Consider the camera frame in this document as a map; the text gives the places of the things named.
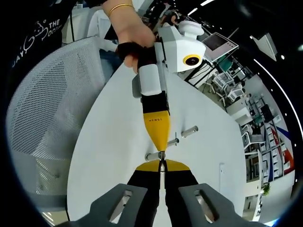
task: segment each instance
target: monitor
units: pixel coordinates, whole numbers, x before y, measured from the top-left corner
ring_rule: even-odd
[[[233,41],[217,32],[204,39],[202,43],[206,46],[204,58],[209,62],[218,60],[238,47]]]

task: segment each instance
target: gold bracelet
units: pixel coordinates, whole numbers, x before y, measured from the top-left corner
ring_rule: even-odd
[[[119,8],[120,6],[130,6],[130,7],[134,8],[131,4],[127,4],[127,3],[116,5],[116,6],[113,7],[113,8],[110,10],[110,12],[108,13],[108,18],[110,17],[110,15],[112,14],[112,12],[113,12],[116,8]]]

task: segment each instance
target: human hand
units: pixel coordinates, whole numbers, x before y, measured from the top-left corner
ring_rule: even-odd
[[[103,4],[104,11],[106,8],[112,9],[109,4],[122,0],[109,0]],[[118,36],[119,44],[134,42],[143,47],[151,47],[155,42],[155,36],[152,31],[142,22],[136,11],[129,6],[121,6],[116,8],[110,15],[110,21]],[[127,67],[132,67],[137,73],[138,59],[128,55],[125,57],[124,63]]]

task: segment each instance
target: ceiling light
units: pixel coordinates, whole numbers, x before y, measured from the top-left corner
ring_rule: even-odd
[[[197,10],[198,10],[198,8],[194,8],[192,11],[190,11],[190,12],[188,13],[188,16],[191,15],[191,14],[193,14],[193,13],[196,12]]]
[[[204,2],[201,3],[201,6],[205,6],[206,4],[212,2],[213,0],[206,0]]]
[[[278,83],[278,81],[273,77],[273,75],[271,75],[267,69],[264,68],[263,65],[261,65],[256,59],[254,59],[254,61],[272,78],[272,80],[278,85],[278,87],[280,88],[280,90],[282,91],[282,93],[284,94],[285,98],[287,99],[287,101],[290,104],[290,107],[292,108],[293,112],[294,112],[294,116],[296,117],[296,120],[298,122],[299,125],[299,129],[301,132],[301,137],[303,138],[303,130],[302,130],[302,125],[301,122],[299,120],[298,114],[296,112],[296,110],[294,109],[294,105],[292,104],[292,102],[290,101],[289,97],[287,96],[286,92],[283,90],[283,88],[281,87],[281,85]]]

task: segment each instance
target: white table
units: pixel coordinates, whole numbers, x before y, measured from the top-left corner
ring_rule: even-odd
[[[140,99],[133,98],[135,74],[122,65],[106,84],[80,132],[69,172],[67,206],[71,220],[89,212],[91,203],[118,183],[127,183],[144,155],[156,152],[143,123]],[[239,215],[244,207],[246,166],[238,124],[200,91],[177,75],[167,76],[170,138],[178,147],[166,157],[188,165],[199,183],[208,183],[230,199]],[[183,129],[199,131],[181,138]],[[224,163],[223,173],[219,165]],[[160,201],[154,226],[170,226]]]

